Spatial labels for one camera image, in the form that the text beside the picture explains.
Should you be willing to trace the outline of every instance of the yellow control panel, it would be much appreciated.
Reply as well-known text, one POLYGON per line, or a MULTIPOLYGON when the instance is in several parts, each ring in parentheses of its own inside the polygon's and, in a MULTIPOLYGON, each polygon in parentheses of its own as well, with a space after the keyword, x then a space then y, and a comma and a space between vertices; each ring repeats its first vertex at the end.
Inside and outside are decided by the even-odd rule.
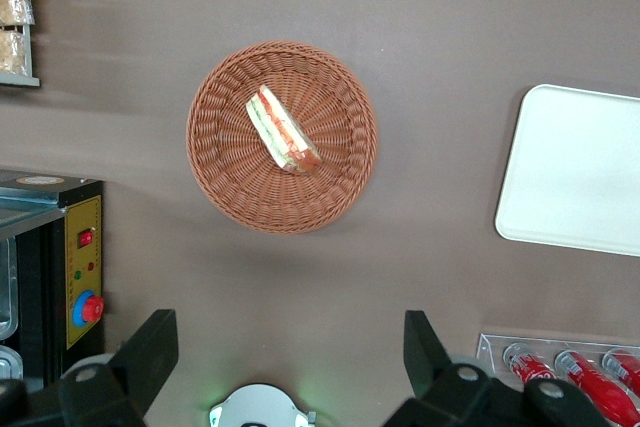
POLYGON ((67 349, 100 321, 102 299, 102 197, 68 207, 65 217, 67 349))

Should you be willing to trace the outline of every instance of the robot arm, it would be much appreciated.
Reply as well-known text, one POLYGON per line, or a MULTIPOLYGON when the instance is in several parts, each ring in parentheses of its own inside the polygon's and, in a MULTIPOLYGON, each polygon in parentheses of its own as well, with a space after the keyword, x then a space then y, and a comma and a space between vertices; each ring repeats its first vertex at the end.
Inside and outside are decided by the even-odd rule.
MULTIPOLYGON (((404 328, 415 398, 383 427, 609 427, 564 381, 535 379, 520 393, 473 365, 452 363, 421 311, 408 311, 404 328)), ((79 367, 34 394, 20 381, 0 381, 0 426, 143 427, 177 361, 175 312, 158 310, 106 365, 79 367)))
POLYGON ((591 401, 562 380, 535 379, 517 392, 481 369, 453 364, 427 317, 408 311, 404 363, 415 398, 384 427, 608 427, 591 401))
POLYGON ((21 381, 0 381, 0 425, 143 427, 177 362, 175 311, 157 310, 107 364, 78 367, 33 394, 21 381))

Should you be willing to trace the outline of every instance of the plastic bag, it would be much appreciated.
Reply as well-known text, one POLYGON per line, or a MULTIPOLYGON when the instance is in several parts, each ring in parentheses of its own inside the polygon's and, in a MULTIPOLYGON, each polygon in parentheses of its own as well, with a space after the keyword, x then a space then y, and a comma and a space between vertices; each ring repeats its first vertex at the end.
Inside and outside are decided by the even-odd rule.
POLYGON ((0 25, 33 24, 31 0, 0 0, 0 25))
POLYGON ((0 30, 0 72, 28 75, 24 36, 14 30, 0 30))

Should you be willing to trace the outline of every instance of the white tray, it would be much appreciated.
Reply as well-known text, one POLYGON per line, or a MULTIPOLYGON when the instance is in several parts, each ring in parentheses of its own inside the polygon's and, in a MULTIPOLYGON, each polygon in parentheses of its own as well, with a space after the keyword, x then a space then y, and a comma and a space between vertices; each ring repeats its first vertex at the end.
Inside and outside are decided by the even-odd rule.
POLYGON ((531 89, 495 224, 510 240, 640 256, 640 99, 531 89))

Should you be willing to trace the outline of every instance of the shelf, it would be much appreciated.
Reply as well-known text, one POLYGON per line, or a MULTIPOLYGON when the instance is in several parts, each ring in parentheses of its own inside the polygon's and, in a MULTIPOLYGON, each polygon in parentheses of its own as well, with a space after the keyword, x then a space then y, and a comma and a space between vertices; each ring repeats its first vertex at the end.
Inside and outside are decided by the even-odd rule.
POLYGON ((1 85, 13 85, 19 87, 39 87, 40 79, 33 77, 33 62, 31 59, 31 26, 18 25, 15 28, 24 38, 25 44, 25 68, 28 75, 18 75, 9 72, 0 72, 1 85))

